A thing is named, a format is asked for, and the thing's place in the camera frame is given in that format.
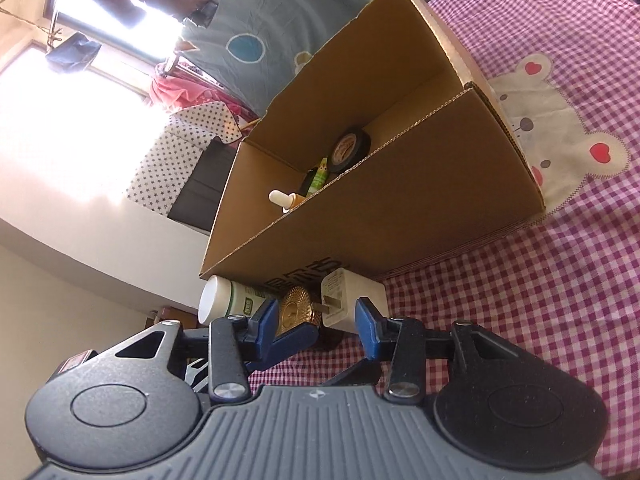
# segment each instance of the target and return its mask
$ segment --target pink gingham fabric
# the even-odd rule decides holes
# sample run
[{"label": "pink gingham fabric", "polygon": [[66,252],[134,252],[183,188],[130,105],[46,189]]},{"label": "pink gingham fabric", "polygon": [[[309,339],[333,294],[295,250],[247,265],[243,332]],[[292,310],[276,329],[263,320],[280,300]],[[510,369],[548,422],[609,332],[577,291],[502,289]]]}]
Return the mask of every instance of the pink gingham fabric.
[{"label": "pink gingham fabric", "polygon": [[[628,170],[587,177],[542,222],[385,281],[392,313],[448,329],[471,319],[590,384],[609,431],[595,466],[640,468],[640,6],[631,0],[433,0],[487,78],[542,52],[548,81],[587,131],[630,152]],[[362,357],[348,337],[330,353],[303,352],[252,383],[318,384]],[[447,381],[428,363],[428,387]]]}]

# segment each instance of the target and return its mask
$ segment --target brown box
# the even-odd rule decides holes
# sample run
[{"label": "brown box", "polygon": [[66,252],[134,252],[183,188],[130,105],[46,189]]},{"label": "brown box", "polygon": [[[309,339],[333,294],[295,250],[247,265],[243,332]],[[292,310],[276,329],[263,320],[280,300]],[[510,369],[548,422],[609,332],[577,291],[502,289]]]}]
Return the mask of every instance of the brown box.
[{"label": "brown box", "polygon": [[[349,126],[369,156],[286,215]],[[337,266],[407,268],[542,212],[542,195],[475,62],[423,0],[373,0],[241,143],[202,264],[276,289]]]}]

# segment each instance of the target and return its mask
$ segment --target bear face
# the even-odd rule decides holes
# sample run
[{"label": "bear face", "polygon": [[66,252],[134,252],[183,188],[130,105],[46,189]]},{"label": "bear face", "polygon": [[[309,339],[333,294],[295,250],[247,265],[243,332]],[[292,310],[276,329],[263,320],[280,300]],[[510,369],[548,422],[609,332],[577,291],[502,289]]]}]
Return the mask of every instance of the bear face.
[{"label": "bear face", "polygon": [[547,56],[532,54],[514,72],[489,81],[511,120],[548,212],[573,197],[588,175],[609,178],[629,164],[628,150],[620,139],[585,130],[576,111],[546,81],[551,70]]}]

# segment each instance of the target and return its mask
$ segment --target green tube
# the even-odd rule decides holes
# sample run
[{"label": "green tube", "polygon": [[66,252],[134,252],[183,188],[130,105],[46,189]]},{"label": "green tube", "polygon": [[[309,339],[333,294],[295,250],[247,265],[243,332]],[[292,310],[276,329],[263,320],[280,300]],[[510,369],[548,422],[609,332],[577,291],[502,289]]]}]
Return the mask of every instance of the green tube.
[{"label": "green tube", "polygon": [[329,170],[326,166],[326,157],[320,162],[320,166],[318,166],[318,171],[316,171],[316,176],[311,181],[311,186],[309,186],[309,191],[306,192],[306,197],[309,198],[313,193],[320,191],[324,183],[326,182],[327,177],[329,176]]}]

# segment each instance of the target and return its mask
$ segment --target metal screw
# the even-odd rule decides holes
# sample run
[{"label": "metal screw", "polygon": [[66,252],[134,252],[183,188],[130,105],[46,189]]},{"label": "metal screw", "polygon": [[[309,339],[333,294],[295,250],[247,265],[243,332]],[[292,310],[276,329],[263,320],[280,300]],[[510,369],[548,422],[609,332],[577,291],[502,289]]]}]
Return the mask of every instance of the metal screw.
[{"label": "metal screw", "polygon": [[420,393],[420,388],[413,383],[393,383],[389,385],[389,393],[400,399],[411,399]]},{"label": "metal screw", "polygon": [[238,383],[222,383],[213,389],[213,394],[220,399],[238,399],[246,392],[246,388]]}]

